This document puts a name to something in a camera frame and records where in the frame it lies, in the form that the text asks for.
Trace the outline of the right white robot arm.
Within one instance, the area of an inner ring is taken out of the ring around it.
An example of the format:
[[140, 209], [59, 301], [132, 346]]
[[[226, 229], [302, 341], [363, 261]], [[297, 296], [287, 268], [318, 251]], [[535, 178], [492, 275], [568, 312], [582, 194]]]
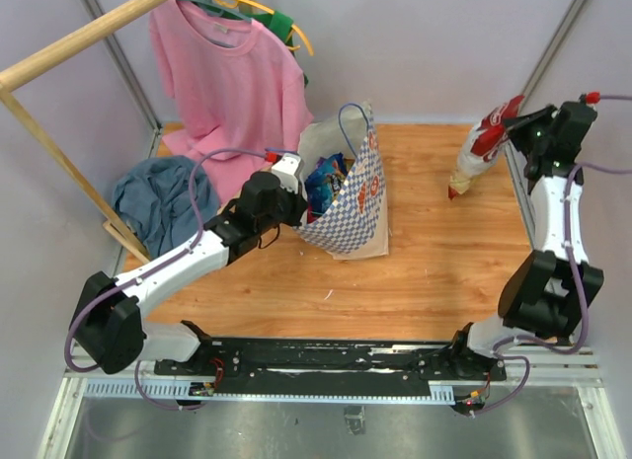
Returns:
[[453, 338], [449, 372], [468, 380], [489, 372], [503, 351], [533, 343], [554, 352], [553, 339], [577, 334], [577, 352], [589, 331], [589, 307], [604, 282], [589, 263], [579, 215], [584, 175], [576, 158], [597, 118], [595, 95], [506, 118], [503, 129], [525, 158], [527, 194], [534, 209], [533, 249], [502, 291], [496, 315], [470, 323]]

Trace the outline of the blue snack bag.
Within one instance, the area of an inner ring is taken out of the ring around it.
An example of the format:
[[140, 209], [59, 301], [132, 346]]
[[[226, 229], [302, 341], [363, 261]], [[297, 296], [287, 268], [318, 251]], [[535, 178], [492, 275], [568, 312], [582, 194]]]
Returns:
[[315, 217], [322, 216], [329, 209], [342, 190], [348, 173], [343, 153], [319, 159], [305, 181], [308, 204]]

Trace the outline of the blue checkered paper bag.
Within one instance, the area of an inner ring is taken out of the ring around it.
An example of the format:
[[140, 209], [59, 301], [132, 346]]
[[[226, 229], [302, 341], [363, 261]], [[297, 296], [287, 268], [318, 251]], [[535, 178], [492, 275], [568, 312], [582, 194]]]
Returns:
[[389, 254], [387, 186], [370, 101], [343, 105], [337, 115], [310, 124], [297, 152], [307, 178], [321, 159], [341, 154], [353, 163], [331, 205], [295, 230], [306, 243], [336, 260], [363, 260]]

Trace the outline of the pink snack bag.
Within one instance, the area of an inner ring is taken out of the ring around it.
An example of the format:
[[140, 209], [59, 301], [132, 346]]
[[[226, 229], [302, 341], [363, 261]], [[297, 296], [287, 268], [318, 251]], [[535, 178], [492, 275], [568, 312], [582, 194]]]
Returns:
[[321, 213], [315, 212], [313, 211], [311, 208], [309, 208], [307, 210], [307, 223], [311, 224], [314, 223], [316, 220], [318, 220], [320, 217], [322, 216]]

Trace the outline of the red Chuba chips bag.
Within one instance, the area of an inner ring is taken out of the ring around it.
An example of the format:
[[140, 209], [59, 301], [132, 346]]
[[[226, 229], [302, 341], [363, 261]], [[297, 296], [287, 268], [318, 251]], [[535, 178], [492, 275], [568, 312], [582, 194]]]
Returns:
[[448, 182], [450, 200], [468, 192], [479, 177], [497, 162], [508, 141], [503, 120], [517, 116], [524, 95], [517, 95], [495, 107], [470, 129]]

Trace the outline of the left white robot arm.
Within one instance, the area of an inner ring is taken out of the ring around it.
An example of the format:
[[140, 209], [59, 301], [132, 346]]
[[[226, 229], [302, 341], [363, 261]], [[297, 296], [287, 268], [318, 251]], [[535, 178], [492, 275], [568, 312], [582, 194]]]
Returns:
[[188, 374], [203, 374], [211, 351], [191, 323], [157, 324], [148, 315], [199, 278], [260, 247], [263, 235], [305, 220], [306, 193], [299, 161], [289, 154], [254, 173], [238, 197], [204, 223], [199, 234], [150, 263], [109, 277], [92, 275], [82, 290], [69, 339], [97, 368], [116, 374], [136, 361], [176, 361]]

